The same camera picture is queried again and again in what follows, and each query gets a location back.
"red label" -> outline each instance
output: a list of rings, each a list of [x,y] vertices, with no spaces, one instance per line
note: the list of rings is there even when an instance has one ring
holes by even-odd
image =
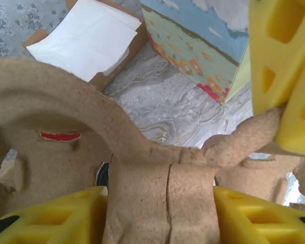
[[[40,136],[46,140],[56,142],[72,142],[81,138],[81,133],[51,134],[40,132]]]

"colorful box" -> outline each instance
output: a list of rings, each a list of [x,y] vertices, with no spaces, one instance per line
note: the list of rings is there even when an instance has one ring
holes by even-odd
[[[221,104],[251,79],[248,0],[141,0],[154,49]]]

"yellow plastic block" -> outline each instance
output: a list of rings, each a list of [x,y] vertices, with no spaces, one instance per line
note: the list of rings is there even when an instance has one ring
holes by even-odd
[[[254,114],[287,102],[305,67],[305,0],[251,0]]]
[[[107,207],[107,188],[93,187],[12,212],[19,216],[0,233],[0,244],[101,243]]]
[[[305,68],[284,111],[275,141],[284,150],[305,155]]]
[[[214,187],[221,244],[305,244],[305,213]]]

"cardboard box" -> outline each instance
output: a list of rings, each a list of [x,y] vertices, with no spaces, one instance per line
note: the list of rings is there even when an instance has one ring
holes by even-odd
[[[246,0],[140,1],[154,49],[215,100],[226,103],[250,81]]]
[[[66,0],[66,6],[70,10],[75,4],[77,0]],[[137,28],[136,32],[138,33],[127,50],[127,55],[124,59],[120,60],[118,64],[116,64],[112,69],[110,69],[107,73],[103,74],[102,72],[97,73],[97,75],[89,82],[90,84],[94,85],[98,91],[104,90],[104,88],[118,75],[118,73],[124,69],[124,67],[134,58],[134,56],[141,50],[141,48],[148,42],[148,35],[147,29],[145,26],[145,22],[143,18],[136,16],[135,14],[131,13],[126,8],[115,4],[111,0],[100,0],[100,2],[110,5],[116,9],[119,9],[127,14],[130,14],[141,21],[141,25]],[[23,43],[23,47],[26,48],[29,45],[34,43],[38,43],[44,38],[48,36],[48,33],[39,28],[30,38]]]

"white paper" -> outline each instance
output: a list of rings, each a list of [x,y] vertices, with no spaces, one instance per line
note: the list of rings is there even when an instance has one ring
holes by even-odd
[[[122,59],[137,34],[133,17],[113,9],[96,0],[78,0],[48,37],[27,49],[36,60],[89,82]]]

